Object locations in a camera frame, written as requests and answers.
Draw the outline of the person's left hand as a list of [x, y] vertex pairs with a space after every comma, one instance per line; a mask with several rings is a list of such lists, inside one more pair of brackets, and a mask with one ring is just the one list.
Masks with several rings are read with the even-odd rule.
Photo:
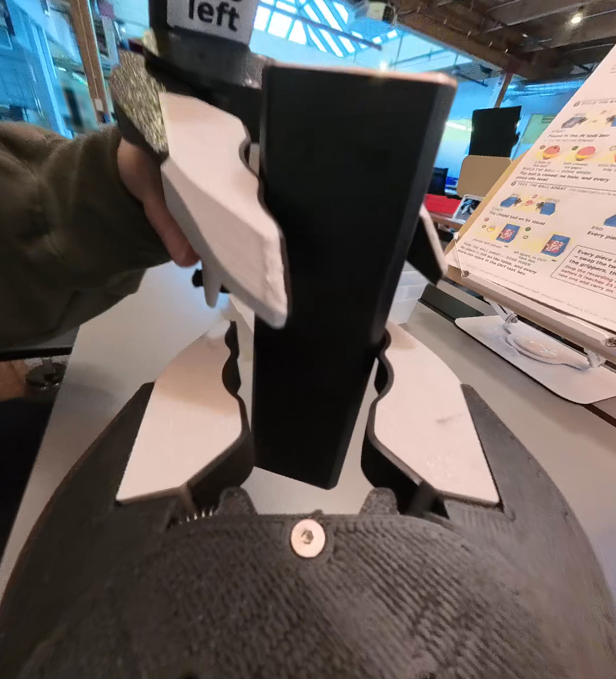
[[156, 161], [142, 148], [122, 139], [117, 148], [117, 168], [125, 188], [142, 205], [146, 219], [174, 264], [178, 267], [197, 264], [199, 254], [168, 209]]

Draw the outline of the person's left forearm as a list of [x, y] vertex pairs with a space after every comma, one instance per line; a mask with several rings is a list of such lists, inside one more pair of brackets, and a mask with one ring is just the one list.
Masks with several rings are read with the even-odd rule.
[[0, 352], [79, 327], [171, 259], [120, 178], [121, 139], [0, 123]]

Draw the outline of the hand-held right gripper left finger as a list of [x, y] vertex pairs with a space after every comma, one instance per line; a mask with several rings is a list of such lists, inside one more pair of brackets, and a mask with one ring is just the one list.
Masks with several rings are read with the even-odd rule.
[[247, 412], [238, 391], [236, 323], [226, 320], [183, 349], [154, 382], [117, 489], [126, 505], [176, 497], [217, 506], [254, 466]]

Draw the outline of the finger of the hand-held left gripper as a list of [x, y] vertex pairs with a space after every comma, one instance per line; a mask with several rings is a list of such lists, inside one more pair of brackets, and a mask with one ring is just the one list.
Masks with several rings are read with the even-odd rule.
[[405, 262], [432, 285], [437, 285], [448, 273], [444, 247], [425, 205], [420, 208]]
[[202, 264], [207, 305], [221, 289], [272, 328], [289, 313], [287, 258], [281, 229], [260, 199], [260, 182], [244, 151], [239, 118], [199, 99], [161, 93], [168, 144], [161, 167], [167, 207]]

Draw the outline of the black multi-port USB hub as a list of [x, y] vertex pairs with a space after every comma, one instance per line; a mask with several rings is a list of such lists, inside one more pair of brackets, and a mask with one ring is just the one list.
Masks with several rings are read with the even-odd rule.
[[456, 93], [444, 73], [263, 74], [263, 203], [287, 257], [287, 321], [256, 318], [252, 435], [261, 469], [334, 488]]

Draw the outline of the black board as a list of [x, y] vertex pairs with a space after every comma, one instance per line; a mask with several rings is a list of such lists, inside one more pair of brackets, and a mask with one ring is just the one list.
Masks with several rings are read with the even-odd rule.
[[510, 157], [518, 140], [521, 106], [476, 109], [467, 155]]

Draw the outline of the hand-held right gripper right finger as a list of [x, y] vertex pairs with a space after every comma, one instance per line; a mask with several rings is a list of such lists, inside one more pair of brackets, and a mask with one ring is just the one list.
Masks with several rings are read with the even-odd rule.
[[463, 385], [405, 329], [387, 324], [374, 378], [361, 466], [391, 490], [401, 514], [445, 514], [445, 502], [500, 504]]

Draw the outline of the clear acrylic case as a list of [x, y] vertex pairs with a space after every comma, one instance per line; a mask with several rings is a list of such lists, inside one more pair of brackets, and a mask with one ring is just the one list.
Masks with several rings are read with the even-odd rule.
[[479, 207], [482, 200], [483, 198], [480, 196], [475, 196], [468, 193], [465, 194], [460, 199], [459, 205], [456, 207], [455, 212], [453, 213], [453, 221], [460, 224], [465, 224]]

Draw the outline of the clear plastic bin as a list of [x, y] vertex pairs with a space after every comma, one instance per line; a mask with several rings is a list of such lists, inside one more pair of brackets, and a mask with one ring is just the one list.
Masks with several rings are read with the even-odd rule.
[[406, 264], [397, 284], [387, 322], [396, 325], [407, 323], [428, 284], [429, 280], [425, 276]]

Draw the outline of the white ceiling projector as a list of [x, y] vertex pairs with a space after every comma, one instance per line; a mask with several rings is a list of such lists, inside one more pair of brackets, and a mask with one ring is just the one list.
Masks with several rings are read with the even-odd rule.
[[367, 20], [395, 24], [397, 7], [392, 1], [364, 1], [361, 14]]

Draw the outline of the printed instruction sheet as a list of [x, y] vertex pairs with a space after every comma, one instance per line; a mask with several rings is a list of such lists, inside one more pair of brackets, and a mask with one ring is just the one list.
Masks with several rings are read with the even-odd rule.
[[447, 258], [616, 332], [616, 45], [481, 202]]

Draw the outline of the beige board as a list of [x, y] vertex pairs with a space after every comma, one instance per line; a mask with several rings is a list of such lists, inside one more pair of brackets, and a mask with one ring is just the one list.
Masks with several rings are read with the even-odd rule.
[[503, 156], [467, 155], [459, 170], [456, 194], [484, 198], [501, 175], [511, 165], [511, 159]]

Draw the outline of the grey desk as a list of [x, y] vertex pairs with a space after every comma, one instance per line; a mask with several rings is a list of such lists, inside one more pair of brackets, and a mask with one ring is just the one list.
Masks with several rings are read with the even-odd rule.
[[[0, 564], [0, 603], [18, 554], [66, 473], [146, 382], [217, 325], [190, 270], [151, 269], [137, 293], [80, 327]], [[616, 402], [594, 410], [543, 389], [418, 305], [408, 331], [473, 386], [535, 456], [581, 522], [616, 600]]]

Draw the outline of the instruction sheet on stand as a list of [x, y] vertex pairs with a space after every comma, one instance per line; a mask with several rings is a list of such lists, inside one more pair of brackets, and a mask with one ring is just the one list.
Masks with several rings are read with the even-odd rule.
[[457, 326], [572, 403], [616, 397], [616, 192], [528, 184], [512, 162], [448, 247], [495, 312]]

